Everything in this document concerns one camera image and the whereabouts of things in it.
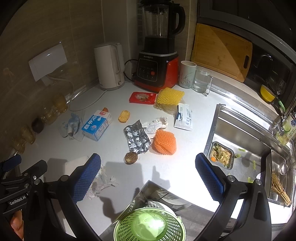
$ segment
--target human hand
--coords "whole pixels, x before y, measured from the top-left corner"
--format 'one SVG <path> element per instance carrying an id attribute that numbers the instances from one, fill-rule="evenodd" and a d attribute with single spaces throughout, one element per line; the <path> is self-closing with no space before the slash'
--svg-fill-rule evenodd
<path id="1" fill-rule="evenodd" d="M 10 225 L 13 228 L 14 232 L 24 240 L 24 221 L 22 219 L 22 211 L 16 211 L 13 214 L 12 219 L 10 220 Z"/>

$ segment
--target spoon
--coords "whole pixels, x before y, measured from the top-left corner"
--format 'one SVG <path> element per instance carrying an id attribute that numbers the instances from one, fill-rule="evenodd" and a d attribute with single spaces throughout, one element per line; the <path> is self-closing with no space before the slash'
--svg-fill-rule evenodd
<path id="1" fill-rule="evenodd" d="M 289 168 L 295 163 L 296 161 L 294 161 L 289 167 L 286 163 L 282 163 L 280 164 L 279 166 L 279 172 L 282 174 L 282 175 L 286 175 Z"/>

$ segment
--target white countertop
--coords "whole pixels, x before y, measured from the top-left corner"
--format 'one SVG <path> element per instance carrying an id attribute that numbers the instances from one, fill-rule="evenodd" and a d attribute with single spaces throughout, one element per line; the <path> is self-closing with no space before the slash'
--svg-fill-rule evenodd
<path id="1" fill-rule="evenodd" d="M 48 162 L 65 162 L 93 153 L 100 155 L 102 164 L 106 167 L 108 176 L 115 176 L 119 186 L 104 189 L 99 198 L 89 200 L 85 197 L 77 205 L 82 214 L 95 232 L 100 235 L 110 224 L 111 219 L 119 215 L 131 202 L 134 193 L 151 180 L 164 189 L 195 205 L 215 212 L 219 203 L 213 201 L 202 179 L 195 169 L 195 157 L 203 152 L 212 125 L 216 104 L 230 105 L 252 119 L 257 117 L 232 100 L 225 100 L 220 95 L 210 92 L 205 97 L 192 89 L 183 89 L 175 86 L 174 89 L 185 92 L 183 100 L 193 110 L 193 131 L 174 128 L 174 117 L 162 110 L 155 109 L 153 105 L 129 103 L 129 97 L 134 91 L 145 92 L 132 83 L 117 90 L 106 92 L 100 100 L 88 107 L 84 121 L 104 107 L 109 109 L 112 123 L 104 132 L 99 141 L 87 137 L 83 141 L 69 140 L 60 136 L 57 126 L 61 123 L 63 115 L 36 136 L 36 141 L 26 145 L 22 154 L 21 172 L 34 163 L 43 159 Z M 82 108 L 92 103 L 100 96 L 102 91 L 96 87 L 76 98 L 71 104 L 72 109 Z M 126 123 L 120 123 L 118 116 L 122 110 L 128 110 L 131 115 Z M 157 117 L 168 117 L 169 124 L 166 131 L 173 132 L 177 141 L 177 151 L 174 155 L 161 155 L 152 148 L 147 153 L 139 155 L 136 163 L 127 165 L 124 156 L 129 152 L 127 138 L 123 129 L 135 123 L 138 119 L 142 123 L 152 121 Z M 242 200 L 239 200 L 231 217 L 237 218 Z M 269 203 L 272 223 L 286 223 L 292 214 L 292 208 Z M 72 234 L 67 223 L 66 231 Z"/>

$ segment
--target kettle handle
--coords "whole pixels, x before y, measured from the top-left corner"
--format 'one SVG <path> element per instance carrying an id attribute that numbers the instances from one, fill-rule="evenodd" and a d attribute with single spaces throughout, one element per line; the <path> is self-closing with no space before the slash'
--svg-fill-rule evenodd
<path id="1" fill-rule="evenodd" d="M 177 35 L 183 31 L 185 27 L 185 11 L 181 6 L 174 7 L 174 12 L 179 15 L 179 23 L 175 30 L 173 30 L 172 34 Z"/>
<path id="2" fill-rule="evenodd" d="M 124 72 L 124 59 L 123 59 L 123 51 L 122 51 L 122 45 L 120 43 L 117 44 L 110 44 L 115 47 L 116 49 L 116 57 L 117 57 L 117 64 L 118 64 L 118 71 L 115 73 L 118 74 L 120 72 Z"/>

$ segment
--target red packet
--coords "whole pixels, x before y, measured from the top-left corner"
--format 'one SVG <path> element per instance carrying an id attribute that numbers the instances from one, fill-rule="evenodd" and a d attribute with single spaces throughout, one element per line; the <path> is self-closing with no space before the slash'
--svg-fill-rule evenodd
<path id="1" fill-rule="evenodd" d="M 133 92 L 130 96 L 130 103 L 154 104 L 156 98 L 155 93 Z"/>

